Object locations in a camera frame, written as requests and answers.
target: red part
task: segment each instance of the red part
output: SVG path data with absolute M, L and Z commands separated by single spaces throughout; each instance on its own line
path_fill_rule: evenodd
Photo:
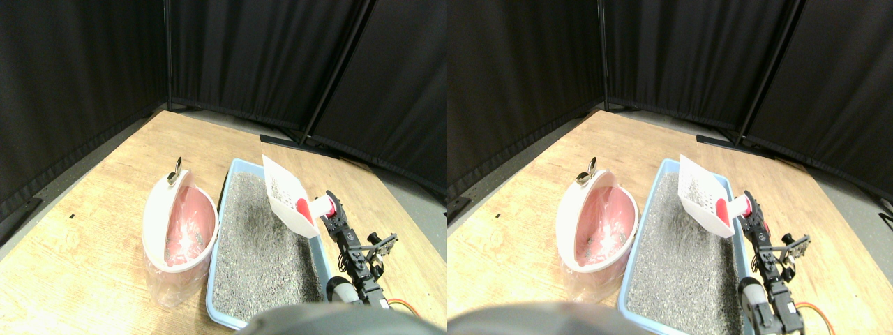
M 723 198 L 716 200 L 716 217 L 720 218 L 727 227 L 731 227 L 731 223 L 729 223 L 729 208 L 726 206 Z
M 744 198 L 744 199 L 747 200 L 747 210 L 744 211 L 744 214 L 743 214 L 744 218 L 746 219 L 747 217 L 750 216 L 750 214 L 753 212 L 753 210 L 750 208 L 750 199 L 749 198 Z
M 313 218 L 310 217 L 310 205 L 307 204 L 307 200 L 304 198 L 300 198 L 297 200 L 297 212 L 307 218 L 307 221 L 310 222 L 311 225 L 315 226 L 316 222 L 313 221 Z
M 329 199 L 329 205 L 332 205 L 332 208 L 329 210 L 328 213 L 326 213 L 327 218 L 331 218 L 332 216 L 335 216 L 335 213 L 336 213 L 335 212 L 335 201 L 332 199 Z

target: black stand base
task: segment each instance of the black stand base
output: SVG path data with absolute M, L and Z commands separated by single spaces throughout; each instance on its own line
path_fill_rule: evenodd
M 730 141 L 724 141 L 716 138 L 709 138 L 704 135 L 697 136 L 697 143 L 709 144 L 711 146 L 724 147 L 730 150 L 740 151 L 742 153 L 748 153 L 751 155 L 758 155 L 761 157 L 766 157 L 769 159 L 775 159 L 775 154 L 773 154 L 769 150 L 760 149 L 756 147 L 745 147 L 745 146 L 736 146 L 734 143 Z
M 459 213 L 461 213 L 462 210 L 471 201 L 472 200 L 467 197 L 458 197 L 458 198 L 454 199 L 453 201 L 451 201 L 449 204 L 447 204 L 446 205 L 446 213 L 444 213 L 447 217 L 446 218 L 446 226 L 449 226 L 450 223 L 453 223 L 453 220 L 455 220 L 455 218 L 457 216 L 459 216 Z
M 341 159 L 341 155 L 339 155 L 338 152 L 335 150 L 324 149 L 321 147 L 311 147 L 306 144 L 301 145 L 295 141 L 289 141 L 289 140 L 285 140 L 285 139 L 281 139 L 281 138 L 274 138 L 274 137 L 270 137 L 270 136 L 266 136 L 266 135 L 261 135 L 261 142 L 274 144 L 274 145 L 277 145 L 280 147 L 287 147 L 287 148 L 292 148 L 295 150 L 306 151 L 308 153 L 313 153 L 313 154 L 317 154 L 317 155 L 324 155 L 326 157 L 332 157 L 335 159 Z
M 39 197 L 33 197 L 25 205 L 19 207 L 14 212 L 9 214 L 2 222 L 0 222 L 0 246 L 6 244 L 6 241 L 9 240 L 15 234 L 16 231 L 28 220 L 31 216 L 31 212 L 34 212 L 35 209 L 38 208 L 38 205 L 43 203 L 44 200 Z

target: robotic arm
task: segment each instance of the robotic arm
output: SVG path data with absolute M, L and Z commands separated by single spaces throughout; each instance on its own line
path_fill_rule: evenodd
M 326 297 L 338 296 L 342 301 L 354 305 L 369 305 L 389 309 L 384 290 L 376 282 L 384 273 L 382 257 L 389 254 L 397 241 L 396 234 L 380 239 L 377 233 L 366 238 L 370 246 L 364 246 L 356 233 L 347 225 L 347 215 L 341 203 L 331 191 L 326 191 L 335 205 L 335 213 L 322 216 L 329 236 L 338 244 L 338 269 L 347 272 L 350 281 L 344 277 L 333 277 L 326 285 Z
M 741 230 L 754 247 L 751 269 L 760 272 L 763 286 L 753 277 L 741 280 L 738 284 L 741 308 L 757 334 L 801 334 L 803 317 L 785 282 L 790 282 L 797 274 L 795 261 L 809 247 L 809 235 L 794 240 L 790 234 L 785 234 L 781 238 L 785 247 L 773 247 L 760 205 L 750 192 L 744 191 L 744 194 L 750 204 L 750 213 L 741 216 Z

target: metal pole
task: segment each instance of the metal pole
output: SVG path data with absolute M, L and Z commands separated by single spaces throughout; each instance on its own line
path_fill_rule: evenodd
M 302 146 L 310 137 L 310 132 L 313 129 L 313 125 L 316 123 L 316 118 L 319 117 L 320 112 L 322 111 L 322 107 L 329 102 L 331 90 L 335 86 L 335 81 L 345 70 L 345 60 L 351 54 L 356 42 L 358 42 L 356 40 L 356 37 L 363 31 L 363 26 L 368 20 L 370 9 L 374 6 L 374 1 L 375 0 L 363 1 L 363 7 L 360 9 L 359 17 L 354 22 L 354 26 L 350 29 L 350 35 L 347 37 L 347 45 L 345 46 L 344 50 L 341 50 L 341 54 L 338 55 L 338 61 L 335 64 L 335 72 L 332 73 L 332 76 L 329 78 L 329 82 L 326 84 L 325 90 L 322 91 L 320 102 L 316 104 L 316 109 L 313 110 L 313 115 L 310 116 L 310 122 L 307 123 L 307 128 L 304 130 L 304 135 L 301 137 L 301 143 L 299 143 L 298 145 Z
M 788 15 L 788 19 L 784 25 L 784 35 L 781 36 L 781 41 L 775 47 L 775 50 L 772 52 L 772 61 L 769 63 L 769 69 L 766 71 L 766 74 L 763 76 L 763 80 L 760 81 L 760 89 L 756 91 L 756 96 L 754 96 L 754 101 L 750 104 L 750 109 L 747 111 L 747 116 L 744 118 L 744 124 L 741 125 L 741 129 L 738 132 L 738 138 L 735 139 L 735 147 L 741 144 L 741 140 L 744 139 L 747 131 L 749 130 L 751 121 L 756 117 L 756 107 L 760 100 L 764 97 L 764 90 L 766 86 L 769 85 L 769 79 L 774 73 L 779 65 L 779 55 L 783 51 L 784 48 L 787 47 L 790 39 L 793 37 L 794 32 L 793 29 L 797 26 L 794 22 L 794 18 L 797 16 L 805 4 L 805 1 L 796 0 L 794 3 L 794 7 L 790 10 L 790 15 Z
M 164 0 L 164 29 L 167 31 L 167 49 L 168 49 L 168 107 L 170 111 L 173 108 L 171 99 L 173 98 L 173 66 L 171 57 L 171 0 Z
M 604 85 L 605 89 L 605 111 L 611 112 L 611 107 L 608 104 L 608 52 L 607 46 L 605 46 L 605 1 L 598 0 L 598 33 L 601 36 L 601 45 L 602 45 L 602 85 Z

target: scoop handle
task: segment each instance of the scoop handle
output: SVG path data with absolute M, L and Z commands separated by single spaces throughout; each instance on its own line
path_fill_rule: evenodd
M 310 202 L 310 216 L 318 218 L 323 215 L 326 217 L 335 215 L 335 202 L 329 195 L 318 197 Z

